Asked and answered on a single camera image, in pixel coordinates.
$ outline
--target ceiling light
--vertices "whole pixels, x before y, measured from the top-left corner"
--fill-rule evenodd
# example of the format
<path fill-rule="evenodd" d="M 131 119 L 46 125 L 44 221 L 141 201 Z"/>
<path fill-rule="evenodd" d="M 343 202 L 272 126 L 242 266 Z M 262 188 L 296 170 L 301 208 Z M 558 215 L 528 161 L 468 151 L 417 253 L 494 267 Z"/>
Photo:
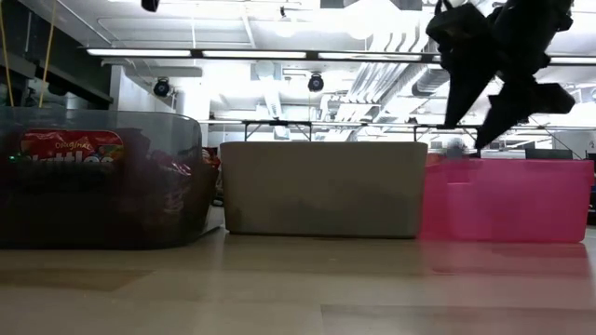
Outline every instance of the ceiling light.
<path fill-rule="evenodd" d="M 306 58 L 303 51 L 265 51 L 265 50 L 204 50 L 204 58 L 221 59 L 271 59 L 302 60 Z"/>
<path fill-rule="evenodd" d="M 550 65 L 596 65 L 596 56 L 552 56 Z"/>
<path fill-rule="evenodd" d="M 421 55 L 382 52 L 319 52 L 322 60 L 376 60 L 376 61 L 420 61 Z"/>
<path fill-rule="evenodd" d="M 283 69 L 282 73 L 283 75 L 300 75 L 303 77 L 310 75 L 310 71 L 305 69 Z"/>
<path fill-rule="evenodd" d="M 100 57 L 191 57 L 190 50 L 176 49 L 129 49 L 129 48 L 90 48 L 87 53 Z"/>
<path fill-rule="evenodd" d="M 324 127 L 366 127 L 368 124 L 361 122 L 313 122 L 312 125 Z"/>
<path fill-rule="evenodd" d="M 406 127 L 411 128 L 415 127 L 415 125 L 411 124 L 392 124 L 392 123 L 371 123 L 369 127 Z"/>
<path fill-rule="evenodd" d="M 198 123 L 209 125 L 241 125 L 240 120 L 197 120 Z"/>

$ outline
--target gray bin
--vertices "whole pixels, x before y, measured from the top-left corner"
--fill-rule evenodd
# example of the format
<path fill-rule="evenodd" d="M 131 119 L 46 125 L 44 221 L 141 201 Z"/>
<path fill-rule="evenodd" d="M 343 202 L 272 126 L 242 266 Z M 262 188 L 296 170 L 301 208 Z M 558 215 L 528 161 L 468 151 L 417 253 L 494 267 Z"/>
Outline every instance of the gray bin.
<path fill-rule="evenodd" d="M 416 142 L 228 142 L 233 234 L 415 237 L 427 146 Z"/>

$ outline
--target wall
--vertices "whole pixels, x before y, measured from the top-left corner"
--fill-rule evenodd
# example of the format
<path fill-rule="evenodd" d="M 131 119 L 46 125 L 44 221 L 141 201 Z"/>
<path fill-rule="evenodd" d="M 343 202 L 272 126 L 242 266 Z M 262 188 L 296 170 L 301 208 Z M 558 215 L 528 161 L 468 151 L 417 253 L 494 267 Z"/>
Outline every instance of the wall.
<path fill-rule="evenodd" d="M 113 110 L 173 113 L 171 106 L 128 78 L 122 66 L 112 66 L 110 95 L 114 98 Z"/>

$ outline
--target transparent plastic bin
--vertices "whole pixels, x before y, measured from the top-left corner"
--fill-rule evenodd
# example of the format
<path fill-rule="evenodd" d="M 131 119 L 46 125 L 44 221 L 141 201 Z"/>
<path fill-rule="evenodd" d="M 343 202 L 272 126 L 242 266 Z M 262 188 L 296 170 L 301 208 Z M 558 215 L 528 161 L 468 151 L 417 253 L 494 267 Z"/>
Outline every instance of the transparent plastic bin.
<path fill-rule="evenodd" d="M 463 159 L 429 166 L 420 238 L 579 242 L 593 181 L 591 161 Z"/>
<path fill-rule="evenodd" d="M 197 121 L 153 112 L 0 111 L 0 247 L 165 248 L 203 232 L 217 172 L 202 163 Z M 31 129 L 110 131 L 123 154 L 109 166 L 35 161 L 23 153 Z M 75 145 L 87 145 L 76 137 Z"/>

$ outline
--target floor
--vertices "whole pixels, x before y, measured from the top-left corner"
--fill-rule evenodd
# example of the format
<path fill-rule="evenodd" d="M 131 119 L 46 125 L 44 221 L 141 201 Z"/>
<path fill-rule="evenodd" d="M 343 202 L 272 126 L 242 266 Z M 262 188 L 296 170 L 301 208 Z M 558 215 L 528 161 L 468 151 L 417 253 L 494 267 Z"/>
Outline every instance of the floor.
<path fill-rule="evenodd" d="M 0 251 L 0 333 L 595 334 L 580 245 L 209 234 L 158 251 Z"/>

